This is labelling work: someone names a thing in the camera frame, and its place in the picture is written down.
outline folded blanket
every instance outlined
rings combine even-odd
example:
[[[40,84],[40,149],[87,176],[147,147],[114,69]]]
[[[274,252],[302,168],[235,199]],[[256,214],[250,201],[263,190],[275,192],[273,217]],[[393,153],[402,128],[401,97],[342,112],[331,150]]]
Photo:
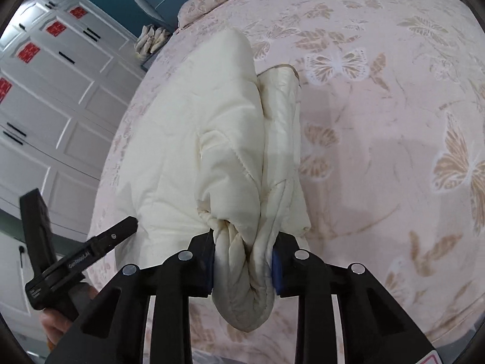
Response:
[[[119,173],[117,206],[139,231],[118,266],[161,264],[214,230],[212,298],[232,326],[270,315],[272,246],[309,228],[297,175],[298,79],[290,66],[256,77],[251,46],[229,29],[180,65],[140,120]]]

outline human hand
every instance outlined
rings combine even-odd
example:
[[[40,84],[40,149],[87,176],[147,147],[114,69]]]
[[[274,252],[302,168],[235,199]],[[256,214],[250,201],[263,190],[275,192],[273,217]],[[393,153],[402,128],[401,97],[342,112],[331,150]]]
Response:
[[[89,298],[93,299],[98,294],[98,291],[94,287],[89,286],[88,294]],[[59,343],[72,325],[72,322],[67,317],[51,308],[44,309],[39,316],[39,320],[47,335],[50,349],[53,349]]]

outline silver screw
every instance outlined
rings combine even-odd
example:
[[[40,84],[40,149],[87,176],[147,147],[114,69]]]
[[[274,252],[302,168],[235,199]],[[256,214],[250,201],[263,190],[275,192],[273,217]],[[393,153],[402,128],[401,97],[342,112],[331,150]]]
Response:
[[[123,275],[130,276],[136,272],[136,266],[133,264],[128,264],[123,267]]]
[[[310,254],[306,250],[297,250],[295,252],[295,257],[298,260],[306,260],[308,257],[310,257]]]
[[[192,252],[189,252],[188,250],[184,250],[183,252],[179,253],[179,260],[182,261],[187,261],[192,258]]]
[[[350,269],[352,270],[352,272],[354,274],[360,275],[360,274],[363,274],[365,272],[365,267],[362,264],[359,264],[358,262],[356,262],[355,264],[352,264]]]

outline white butterfly pattern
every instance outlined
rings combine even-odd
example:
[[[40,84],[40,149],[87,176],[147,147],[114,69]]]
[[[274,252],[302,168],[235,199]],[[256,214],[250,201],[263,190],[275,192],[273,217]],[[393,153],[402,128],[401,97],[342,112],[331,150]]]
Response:
[[[471,163],[465,137],[451,114],[445,136],[447,152],[443,152],[436,162],[433,184],[438,192],[447,192],[470,183],[471,216],[473,231],[479,235],[485,227],[485,160]]]
[[[326,57],[318,54],[305,56],[305,70],[309,81],[317,86],[326,84],[334,76],[343,75],[346,79],[359,82],[369,77],[369,64],[365,50],[355,49],[345,55]]]

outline bed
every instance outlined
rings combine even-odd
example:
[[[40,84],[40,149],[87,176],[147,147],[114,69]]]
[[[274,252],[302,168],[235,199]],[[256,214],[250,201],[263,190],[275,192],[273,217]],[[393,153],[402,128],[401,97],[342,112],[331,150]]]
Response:
[[[464,335],[485,309],[485,34],[459,0],[227,0],[187,23],[122,120],[90,236],[119,221],[118,172],[138,120],[186,55],[228,26],[248,37],[257,72],[291,64],[299,73],[312,252],[365,264],[435,346]],[[112,253],[89,276],[101,288],[116,271]],[[278,300],[251,333],[209,300],[190,311],[196,349],[294,360],[294,299]]]

